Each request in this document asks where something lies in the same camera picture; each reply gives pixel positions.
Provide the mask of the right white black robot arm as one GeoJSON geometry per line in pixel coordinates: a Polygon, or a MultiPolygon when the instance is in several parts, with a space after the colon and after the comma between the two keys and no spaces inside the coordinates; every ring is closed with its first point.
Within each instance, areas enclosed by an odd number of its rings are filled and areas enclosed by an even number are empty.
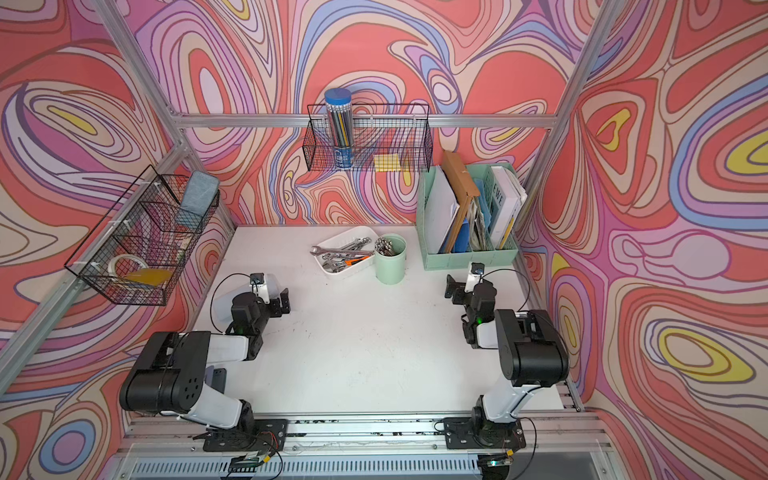
{"type": "Polygon", "coordinates": [[[450,450],[503,449],[526,446],[520,412],[535,393],[566,380],[567,348],[544,310],[498,308],[498,290],[479,274],[465,282],[446,277],[444,296],[464,308],[462,331],[467,344],[498,353],[501,374],[480,395],[467,417],[441,421],[450,450]]]}

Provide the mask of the white plastic storage box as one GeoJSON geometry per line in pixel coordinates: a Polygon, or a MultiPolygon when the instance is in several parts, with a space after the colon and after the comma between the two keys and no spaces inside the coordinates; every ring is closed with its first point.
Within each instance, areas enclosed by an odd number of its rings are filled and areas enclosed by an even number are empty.
{"type": "Polygon", "coordinates": [[[330,278],[348,278],[374,265],[378,239],[372,228],[356,226],[313,245],[310,254],[330,278]]]}

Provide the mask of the large silver combination wrench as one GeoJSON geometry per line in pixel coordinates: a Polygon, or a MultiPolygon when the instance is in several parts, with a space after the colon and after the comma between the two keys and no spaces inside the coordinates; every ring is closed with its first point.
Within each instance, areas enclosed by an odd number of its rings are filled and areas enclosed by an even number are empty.
{"type": "Polygon", "coordinates": [[[313,245],[310,249],[310,254],[313,256],[323,255],[369,255],[370,250],[364,250],[363,247],[370,243],[369,237],[364,237],[357,242],[349,244],[347,248],[329,248],[319,245],[313,245]]]}

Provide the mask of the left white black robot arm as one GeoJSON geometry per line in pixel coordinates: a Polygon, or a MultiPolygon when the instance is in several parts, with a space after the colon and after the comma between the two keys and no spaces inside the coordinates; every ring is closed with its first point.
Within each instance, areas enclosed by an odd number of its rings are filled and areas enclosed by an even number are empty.
{"type": "Polygon", "coordinates": [[[248,401],[224,393],[226,375],[216,372],[221,364],[254,361],[269,320],[290,311],[287,289],[268,302],[244,292],[233,297],[231,322],[223,334],[152,334],[121,386],[121,408],[205,426],[206,432],[195,438],[204,441],[206,452],[281,452],[287,422],[257,419],[248,401]]]}

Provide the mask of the orange handle adjustable wrench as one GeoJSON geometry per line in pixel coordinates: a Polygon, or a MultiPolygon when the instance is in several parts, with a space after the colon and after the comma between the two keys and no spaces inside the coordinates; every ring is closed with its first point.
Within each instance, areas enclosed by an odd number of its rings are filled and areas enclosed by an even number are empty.
{"type": "Polygon", "coordinates": [[[371,255],[346,256],[344,258],[339,257],[337,260],[334,261],[334,265],[341,269],[344,269],[344,268],[356,265],[358,263],[361,263],[370,257],[371,255]]]}

